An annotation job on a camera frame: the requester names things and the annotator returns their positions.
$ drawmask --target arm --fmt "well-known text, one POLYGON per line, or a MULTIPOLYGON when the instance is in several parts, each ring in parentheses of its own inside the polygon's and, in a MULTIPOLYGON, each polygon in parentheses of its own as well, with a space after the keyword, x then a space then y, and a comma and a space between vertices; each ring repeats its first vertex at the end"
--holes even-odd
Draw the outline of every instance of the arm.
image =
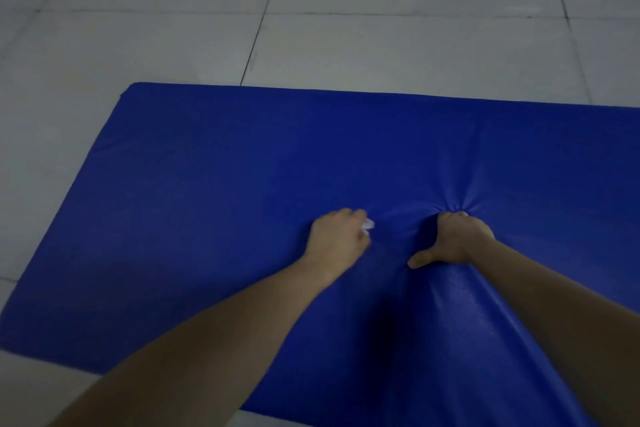
POLYGON ((366 217, 345 208, 319 218, 299 261, 137 351, 51 426, 226 425, 311 301, 364 253, 366 217))
POLYGON ((409 266, 435 261, 476 267, 603 425, 640 425, 638 314, 496 241, 464 212, 441 213, 435 245, 409 266))

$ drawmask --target padded mat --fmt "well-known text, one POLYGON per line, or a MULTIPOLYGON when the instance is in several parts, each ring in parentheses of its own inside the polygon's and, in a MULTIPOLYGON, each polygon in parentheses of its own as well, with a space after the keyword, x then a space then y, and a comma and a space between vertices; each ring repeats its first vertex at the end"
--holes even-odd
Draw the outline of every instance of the padded mat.
POLYGON ((6 350, 105 373, 282 269, 362 207, 372 246, 303 314, 244 408, 325 426, 592 421, 470 266, 409 270, 434 215, 640 312, 640 111, 137 83, 0 319, 6 350))

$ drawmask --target tile grout line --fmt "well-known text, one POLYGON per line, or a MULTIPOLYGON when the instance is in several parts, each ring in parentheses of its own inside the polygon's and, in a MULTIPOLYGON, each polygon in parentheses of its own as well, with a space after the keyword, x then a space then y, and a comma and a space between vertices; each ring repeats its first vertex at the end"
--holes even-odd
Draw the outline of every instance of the tile grout line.
POLYGON ((27 27, 31 25, 31 23, 39 13, 43 12, 43 8, 47 4, 47 2, 49 2, 49 0, 42 0, 42 2, 40 3, 37 9, 30 10, 32 11, 31 17, 28 18, 27 22, 25 22, 20 27, 20 29, 18 29, 18 31, 13 36, 12 40, 4 47, 4 49, 0 51, 0 60, 4 59, 4 57, 7 54, 9 54, 9 51, 11 50, 11 48, 15 45, 16 42, 18 42, 18 39, 20 39, 21 36, 25 33, 25 31, 27 30, 27 27))
POLYGON ((580 49, 578 48, 578 42, 575 39, 575 36, 573 34, 573 29, 571 27, 571 19, 569 17, 569 12, 566 10, 566 2, 564 0, 560 0, 560 4, 562 4, 564 20, 566 21, 566 27, 569 31, 569 38, 571 38, 573 57, 575 58, 575 62, 578 65, 580 80, 582 81, 582 85, 584 86, 584 91, 587 95, 587 100, 589 102, 589 105, 593 105, 593 97, 591 96, 591 90, 589 89, 589 84, 587 83, 587 75, 584 72, 584 66, 582 65, 582 59, 580 58, 580 49))
POLYGON ((249 67, 249 63, 251 62, 251 56, 253 56, 253 49, 255 48, 255 43, 258 40, 258 35, 260 34, 260 28, 262 27, 262 22, 264 20, 264 16, 267 13, 267 8, 269 7, 269 2, 271 0, 267 0, 267 3, 264 5, 264 11, 262 12, 262 17, 260 18, 260 24, 258 24, 258 30, 255 32, 255 38, 253 39, 253 44, 251 45, 251 51, 249 51, 249 58, 246 60, 246 64, 244 65, 244 71, 242 73, 242 78, 240 79, 239 86, 242 86, 244 83, 244 77, 246 75, 246 70, 249 67))

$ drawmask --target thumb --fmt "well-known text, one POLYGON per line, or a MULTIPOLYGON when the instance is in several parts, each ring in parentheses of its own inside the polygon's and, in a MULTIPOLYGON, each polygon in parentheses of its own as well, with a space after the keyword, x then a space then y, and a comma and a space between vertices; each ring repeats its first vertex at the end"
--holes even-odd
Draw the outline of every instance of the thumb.
POLYGON ((431 262, 436 262, 436 247, 432 246, 427 250, 415 253, 407 263, 410 269, 417 269, 425 265, 429 265, 431 262))

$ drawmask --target right hand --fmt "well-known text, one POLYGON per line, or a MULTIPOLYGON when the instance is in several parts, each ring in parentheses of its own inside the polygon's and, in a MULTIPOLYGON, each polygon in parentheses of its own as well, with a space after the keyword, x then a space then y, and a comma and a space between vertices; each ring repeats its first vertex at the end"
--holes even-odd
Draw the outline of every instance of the right hand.
POLYGON ((469 245, 481 239, 495 240, 491 229, 483 221, 464 211, 438 214, 438 237, 428 250, 413 255, 407 264, 417 269, 433 262, 470 263, 469 245))

